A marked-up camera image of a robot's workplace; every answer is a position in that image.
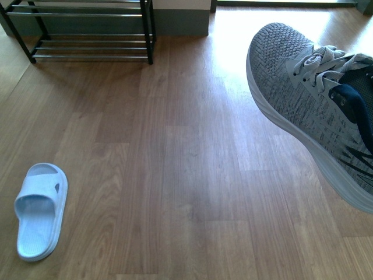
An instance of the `slipper strap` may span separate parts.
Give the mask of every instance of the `slipper strap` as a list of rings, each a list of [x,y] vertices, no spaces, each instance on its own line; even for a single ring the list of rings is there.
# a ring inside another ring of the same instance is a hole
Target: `slipper strap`
[[[31,195],[43,196],[51,199],[56,207],[58,192],[55,187],[60,181],[58,174],[26,176],[16,200]]]

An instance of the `white wall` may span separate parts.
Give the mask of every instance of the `white wall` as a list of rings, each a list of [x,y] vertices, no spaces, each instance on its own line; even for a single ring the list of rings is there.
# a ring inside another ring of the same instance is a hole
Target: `white wall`
[[[153,0],[155,9],[210,10],[211,0]]]

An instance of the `wall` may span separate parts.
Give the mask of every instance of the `wall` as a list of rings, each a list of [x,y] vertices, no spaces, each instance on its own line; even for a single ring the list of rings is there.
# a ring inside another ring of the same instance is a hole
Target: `wall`
[[[10,0],[1,3],[6,6]],[[153,0],[154,17],[158,35],[171,36],[207,36],[209,32],[211,0]],[[34,19],[29,17],[12,17],[21,35],[37,35],[39,29]],[[98,18],[46,17],[45,25],[51,33],[138,33],[141,21]],[[8,35],[11,31],[0,17],[0,23]]]

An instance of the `metal rack bar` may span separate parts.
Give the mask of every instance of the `metal rack bar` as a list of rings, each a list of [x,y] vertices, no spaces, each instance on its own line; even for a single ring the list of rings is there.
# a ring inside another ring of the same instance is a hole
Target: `metal rack bar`
[[[108,18],[141,18],[141,14],[109,14],[109,13],[27,13],[27,12],[9,12],[11,16],[57,16],[57,17],[108,17]]]
[[[70,7],[65,7],[65,6],[41,6],[35,4],[33,6],[28,6],[28,5],[12,5],[13,8],[21,8],[21,9],[35,9],[35,7],[39,9],[50,9],[50,10],[59,10],[59,9],[71,9],[71,10],[102,10],[103,7],[97,7],[97,6],[92,6],[92,7],[78,7],[78,6],[70,6]],[[140,10],[140,7],[127,7],[127,8],[122,8],[122,7],[105,7],[107,10]]]
[[[43,54],[37,54],[33,55],[34,58],[79,58],[79,59],[147,59],[147,56],[128,56],[128,55],[43,55]]]
[[[146,48],[134,47],[36,47],[37,50],[57,51],[115,51],[115,50],[146,50]]]
[[[71,44],[145,44],[145,41],[106,41],[106,40],[43,40],[43,43],[71,43]]]
[[[93,4],[134,4],[140,3],[141,0],[35,0],[34,2],[49,2],[49,3],[93,3]]]

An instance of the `gray baseboard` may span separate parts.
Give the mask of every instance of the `gray baseboard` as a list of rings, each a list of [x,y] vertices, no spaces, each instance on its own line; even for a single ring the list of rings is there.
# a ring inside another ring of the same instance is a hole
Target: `gray baseboard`
[[[207,36],[209,34],[209,10],[154,10],[157,35]],[[142,33],[140,19],[100,19],[75,17],[45,17],[44,23],[50,33]],[[22,36],[41,34],[35,19],[12,17],[12,22]],[[12,32],[0,17],[0,24],[8,35]]]

